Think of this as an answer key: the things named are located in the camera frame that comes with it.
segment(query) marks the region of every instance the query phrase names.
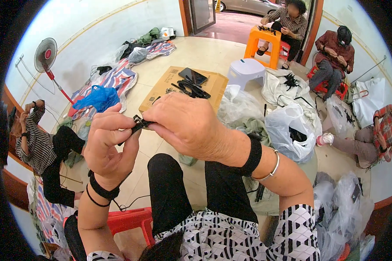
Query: grey pants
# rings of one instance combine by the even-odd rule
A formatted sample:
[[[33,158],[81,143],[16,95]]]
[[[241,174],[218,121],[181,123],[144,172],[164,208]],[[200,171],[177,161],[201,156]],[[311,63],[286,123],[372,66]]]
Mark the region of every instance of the grey pants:
[[[309,80],[309,87],[313,90],[321,82],[328,81],[328,92],[324,95],[324,101],[326,101],[340,86],[343,80],[343,74],[339,69],[333,69],[331,63],[327,60],[322,60],[316,66],[318,67],[318,71]]]
[[[355,133],[355,140],[334,136],[332,146],[348,154],[355,154],[370,163],[377,160],[378,152],[373,143],[373,127],[368,126]]]

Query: cardboard box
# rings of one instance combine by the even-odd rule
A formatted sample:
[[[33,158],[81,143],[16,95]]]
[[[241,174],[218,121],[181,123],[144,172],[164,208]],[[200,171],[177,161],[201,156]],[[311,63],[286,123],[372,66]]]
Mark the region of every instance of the cardboard box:
[[[184,67],[170,66],[168,70],[163,74],[163,76],[158,80],[152,90],[149,92],[145,100],[141,103],[139,107],[140,112],[145,112],[149,108],[152,107],[152,103],[159,97],[166,95],[166,89],[173,88],[177,92],[180,90],[171,84],[177,84],[177,81],[183,80],[182,77],[178,75]],[[226,85],[228,84],[228,78],[219,73],[214,73],[206,70],[196,70],[203,76],[208,78],[201,86],[204,91],[209,93],[211,97],[208,101],[211,103],[212,107],[214,107],[215,113],[218,111],[220,106],[222,96],[224,95],[224,91]]]

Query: plaid shirt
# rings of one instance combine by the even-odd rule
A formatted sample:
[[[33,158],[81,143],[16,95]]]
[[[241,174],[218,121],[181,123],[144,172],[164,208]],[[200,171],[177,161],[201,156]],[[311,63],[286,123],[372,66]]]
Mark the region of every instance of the plaid shirt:
[[[376,128],[373,128],[373,140],[377,151],[379,152],[379,160],[384,157],[387,162],[390,162],[392,159],[392,104],[377,110],[373,115],[373,119],[375,119],[375,117],[382,119],[380,131],[385,138],[387,146],[387,151],[385,153],[381,152],[382,147],[379,140],[377,140]]]
[[[277,11],[266,15],[269,22],[274,22],[280,18],[279,23],[283,27],[287,27],[292,33],[297,34],[296,39],[302,41],[306,34],[306,27],[308,26],[308,21],[303,17],[303,15],[298,16],[292,21],[291,16],[287,13],[287,7],[282,7]]]

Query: white sneaker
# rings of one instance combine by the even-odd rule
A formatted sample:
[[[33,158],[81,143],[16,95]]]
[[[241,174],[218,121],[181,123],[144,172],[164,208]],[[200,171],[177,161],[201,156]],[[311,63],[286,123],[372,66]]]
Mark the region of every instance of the white sneaker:
[[[325,144],[332,145],[334,141],[334,135],[331,133],[324,133],[321,136],[316,137],[316,145],[318,147],[324,146]]]

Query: red shirt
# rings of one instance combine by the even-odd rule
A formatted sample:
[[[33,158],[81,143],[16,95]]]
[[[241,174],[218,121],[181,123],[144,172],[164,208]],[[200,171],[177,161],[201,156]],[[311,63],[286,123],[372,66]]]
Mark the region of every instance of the red shirt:
[[[392,104],[377,110],[373,115],[373,119],[375,117],[382,119],[380,123],[380,132],[385,138],[387,151],[385,153],[381,152],[382,147],[377,140],[376,128],[373,128],[374,144],[379,152],[379,159],[383,156],[387,162],[390,162],[392,159]]]
[[[321,45],[325,45],[325,47],[333,49],[338,55],[344,57],[344,60],[346,60],[347,65],[350,65],[350,71],[347,71],[347,73],[349,74],[353,71],[355,52],[354,47],[351,44],[347,47],[339,45],[337,32],[330,30],[326,31],[325,34],[323,34],[320,38],[316,40],[315,45],[318,50],[320,50],[319,47],[321,47]],[[340,69],[341,73],[343,74],[343,78],[346,77],[344,73],[344,66],[338,62],[337,58],[334,58],[327,53],[323,54],[322,52],[319,52],[316,55],[315,62],[319,63],[322,60],[328,60],[331,63],[332,68]]]

